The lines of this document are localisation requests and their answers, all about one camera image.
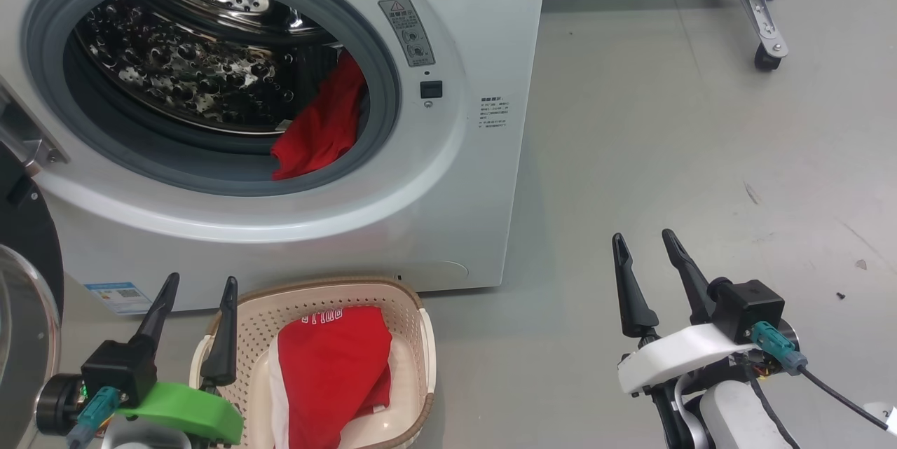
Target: front-loading washing machine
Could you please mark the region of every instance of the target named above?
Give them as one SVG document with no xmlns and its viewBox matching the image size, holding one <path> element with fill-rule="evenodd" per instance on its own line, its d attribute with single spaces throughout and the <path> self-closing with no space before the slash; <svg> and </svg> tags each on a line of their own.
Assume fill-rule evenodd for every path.
<svg viewBox="0 0 897 449">
<path fill-rule="evenodd" d="M 172 271 L 179 310 L 215 306 L 231 275 L 244 291 L 342 273 L 496 286 L 540 7 L 0 0 L 0 135 L 67 274 L 123 314 Z M 344 53 L 365 82 L 350 148 L 273 180 L 272 145 Z"/>
</svg>

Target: gray rubber seal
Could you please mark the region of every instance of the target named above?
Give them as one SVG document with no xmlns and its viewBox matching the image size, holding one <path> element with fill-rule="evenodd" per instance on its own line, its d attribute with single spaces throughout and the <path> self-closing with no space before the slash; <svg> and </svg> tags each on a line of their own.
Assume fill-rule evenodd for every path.
<svg viewBox="0 0 897 449">
<path fill-rule="evenodd" d="M 364 130 L 352 149 L 323 169 L 284 181 L 271 181 L 278 162 L 258 146 L 234 148 L 240 142 L 227 136 L 190 142 L 188 131 L 174 135 L 164 127 L 147 127 L 151 120 L 135 121 L 134 111 L 122 113 L 123 108 L 136 106 L 104 89 L 111 85 L 96 79 L 99 76 L 85 73 L 83 62 L 73 54 L 76 49 L 68 44 L 81 16 L 103 0 L 35 0 L 23 31 L 23 47 L 34 84 L 51 111 L 116 164 L 200 193 L 238 197 L 298 193 L 344 177 L 377 153 L 397 121 L 400 82 L 381 37 L 345 0 L 279 1 L 298 6 L 342 41 L 362 68 L 369 91 Z"/>
</svg>

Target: perforated basket side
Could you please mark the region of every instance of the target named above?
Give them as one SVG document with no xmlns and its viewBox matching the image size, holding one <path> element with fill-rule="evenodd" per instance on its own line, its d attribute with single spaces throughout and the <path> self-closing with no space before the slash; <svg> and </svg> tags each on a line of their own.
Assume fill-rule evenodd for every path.
<svg viewBox="0 0 897 449">
<path fill-rule="evenodd" d="M 416 370 L 417 395 L 420 415 L 403 435 L 368 447 L 387 449 L 407 447 L 417 436 L 420 427 L 429 416 L 432 407 L 432 382 L 435 380 L 435 355 L 432 353 L 432 330 L 429 316 L 422 311 L 422 303 L 416 293 L 391 279 L 381 277 L 339 277 L 311 283 L 282 286 L 241 296 L 237 311 L 237 382 L 221 388 L 221 395 L 237 405 L 244 420 L 249 417 L 249 384 L 256 361 L 270 346 L 281 328 L 314 312 L 334 308 L 351 308 L 358 305 L 377 306 L 383 312 L 385 324 L 391 332 L 410 344 L 413 366 Z M 209 334 L 217 330 L 218 317 L 209 327 Z M 211 347 L 213 338 L 205 341 L 205 349 Z M 195 357 L 196 371 L 207 351 L 198 350 Z M 250 423 L 244 424 L 241 445 L 249 446 Z"/>
</svg>

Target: red cloth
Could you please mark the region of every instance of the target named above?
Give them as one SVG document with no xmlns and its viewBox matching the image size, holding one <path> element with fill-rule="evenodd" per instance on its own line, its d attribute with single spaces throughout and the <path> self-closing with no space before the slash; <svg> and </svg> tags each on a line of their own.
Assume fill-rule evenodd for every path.
<svg viewBox="0 0 897 449">
<path fill-rule="evenodd" d="M 364 92 L 364 75 L 348 51 L 320 92 L 296 120 L 292 121 L 271 148 L 280 162 L 272 179 L 300 177 L 330 165 L 355 145 L 358 130 L 358 102 Z"/>
<path fill-rule="evenodd" d="M 276 449 L 337 449 L 353 418 L 390 405 L 392 335 L 379 308 L 292 322 L 269 350 Z"/>
</svg>

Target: basket rim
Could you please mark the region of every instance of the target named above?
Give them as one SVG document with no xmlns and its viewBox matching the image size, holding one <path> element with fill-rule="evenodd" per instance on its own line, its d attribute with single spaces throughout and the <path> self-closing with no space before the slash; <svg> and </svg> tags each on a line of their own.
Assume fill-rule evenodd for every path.
<svg viewBox="0 0 897 449">
<path fill-rule="evenodd" d="M 357 285 L 357 284 L 365 284 L 365 285 L 387 285 L 391 287 L 395 287 L 396 289 L 404 292 L 413 302 L 414 306 L 416 306 L 417 310 L 423 309 L 423 302 L 420 301 L 420 296 L 417 295 L 410 287 L 395 281 L 394 279 L 390 279 L 390 277 L 381 277 L 381 276 L 342 276 L 342 277 L 325 277 L 324 279 L 317 279 L 312 281 L 297 281 L 295 283 L 289 283 L 282 286 L 270 287 L 269 289 L 259 289 L 256 291 L 251 291 L 249 293 L 245 293 L 245 295 L 238 297 L 237 306 L 240 307 L 241 303 L 250 302 L 251 300 L 256 300 L 263 296 L 269 295 L 278 295 L 279 293 L 287 293 L 292 291 L 299 291 L 301 289 L 312 289 L 312 287 L 321 287 L 321 286 L 340 286 L 340 285 Z M 211 324 L 209 324 L 208 329 L 205 331 L 207 336 L 214 336 L 216 331 L 218 331 L 218 324 L 221 321 L 221 311 L 218 311 L 215 314 L 214 319 L 212 319 Z M 416 437 L 420 431 L 423 429 L 423 424 L 426 423 L 428 418 L 430 417 L 430 411 L 433 408 L 433 400 L 435 398 L 435 394 L 431 394 L 428 392 L 426 397 L 424 397 L 423 406 L 420 408 L 420 414 L 417 416 L 417 420 L 414 420 L 414 424 L 408 427 L 404 433 L 401 433 L 399 436 L 395 436 L 390 440 L 384 440 L 383 442 L 372 443 L 371 445 L 366 445 L 360 447 L 359 449 L 394 449 L 395 447 L 400 447 L 412 440 Z"/>
<path fill-rule="evenodd" d="M 263 296 L 279 295 L 279 293 L 300 291 L 302 289 L 313 289 L 313 287 L 340 285 L 388 285 L 391 287 L 395 287 L 396 289 L 401 290 L 401 292 L 404 292 L 410 299 L 412 299 L 412 301 L 414 302 L 414 307 L 417 308 L 418 311 L 420 311 L 420 309 L 423 309 L 423 302 L 420 301 L 420 296 L 418 296 L 413 289 L 410 289 L 410 287 L 398 282 L 397 280 L 390 279 L 390 277 L 381 276 L 324 277 L 324 279 L 296 281 L 294 283 L 288 283 L 286 285 L 269 287 L 268 289 L 257 289 L 249 293 L 244 293 L 243 295 L 238 297 L 237 308 L 240 308 L 243 303 L 262 298 Z M 220 324 L 220 322 L 221 311 L 218 311 L 215 312 L 215 316 L 214 318 L 212 318 L 212 322 L 210 322 L 208 328 L 206 328 L 205 334 L 214 335 L 215 332 L 218 331 L 218 324 Z"/>
</svg>

